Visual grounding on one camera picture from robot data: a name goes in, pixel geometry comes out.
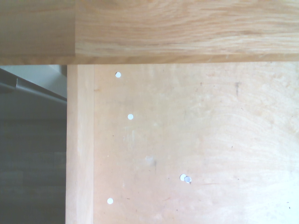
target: plywood panel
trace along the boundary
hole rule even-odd
[[[0,3],[0,64],[299,60],[298,1]]]
[[[94,223],[296,224],[298,67],[95,65]]]
[[[93,223],[93,65],[68,66],[67,224]]]

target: wood grain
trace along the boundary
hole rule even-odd
[[[66,224],[93,223],[93,65],[68,66]]]
[[[95,65],[94,223],[296,224],[298,77],[298,62]]]
[[[74,56],[74,8],[73,0],[1,1],[0,57]]]
[[[35,2],[0,3],[0,64],[299,60],[297,1]]]

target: stain mark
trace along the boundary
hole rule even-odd
[[[239,95],[239,84],[240,84],[239,82],[235,83],[235,93],[237,96]]]

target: dark gray wall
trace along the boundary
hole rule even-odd
[[[66,120],[0,120],[0,224],[65,223]]]

